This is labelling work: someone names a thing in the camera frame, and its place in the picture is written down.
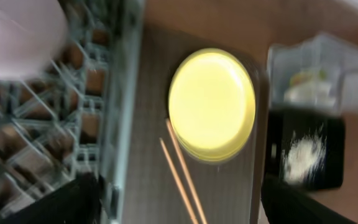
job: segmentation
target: dish rack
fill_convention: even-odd
[[[41,78],[0,81],[0,218],[92,172],[121,222],[144,1],[60,1],[70,41]]]

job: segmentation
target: round yellow container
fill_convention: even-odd
[[[225,161],[242,149],[252,131],[254,87],[233,55],[199,50],[176,71],[168,110],[175,134],[190,155],[206,162]]]

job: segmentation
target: wooden skewer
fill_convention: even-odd
[[[171,122],[170,122],[169,119],[167,119],[166,122],[167,122],[167,128],[168,128],[168,131],[169,131],[169,135],[171,136],[173,146],[174,146],[175,151],[177,152],[177,155],[179,157],[181,168],[183,169],[183,172],[185,173],[187,184],[189,185],[191,195],[193,196],[194,201],[196,203],[196,207],[197,207],[198,213],[200,214],[201,221],[203,222],[203,224],[207,224],[203,208],[201,206],[200,200],[199,200],[198,195],[197,195],[196,188],[194,187],[194,184],[193,184],[193,181],[191,179],[189,170],[187,169],[185,158],[183,157],[183,154],[181,153],[178,140],[177,140],[175,134],[173,133],[173,128],[172,128]]]
[[[181,197],[182,197],[183,201],[185,202],[185,205],[186,205],[187,211],[188,211],[188,213],[190,215],[191,221],[193,222],[193,224],[198,224],[196,215],[195,215],[195,213],[193,211],[193,208],[191,207],[191,204],[190,204],[189,198],[187,197],[185,188],[183,188],[183,184],[181,183],[181,180],[180,180],[180,178],[178,176],[178,172],[177,172],[175,166],[173,165],[173,162],[171,160],[171,157],[169,156],[167,147],[165,146],[165,143],[162,140],[162,138],[160,138],[160,143],[161,143],[161,147],[162,147],[162,149],[164,151],[165,157],[167,158],[169,168],[171,169],[173,178],[175,179],[175,182],[177,183],[177,186],[178,186],[178,189],[180,191]]]

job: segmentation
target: plastic container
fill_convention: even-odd
[[[172,79],[168,104],[178,141],[205,162],[237,155],[254,125],[255,93],[249,74],[235,56],[220,49],[199,50],[182,62]]]
[[[41,76],[67,34],[57,0],[0,0],[0,80]]]
[[[328,34],[268,53],[271,106],[358,111],[358,47]]]

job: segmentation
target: wooden surface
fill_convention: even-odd
[[[358,12],[333,0],[148,0],[145,22],[241,50],[262,66],[270,44],[295,44],[321,30],[358,45]],[[358,222],[358,114],[345,118],[344,183],[313,197]]]

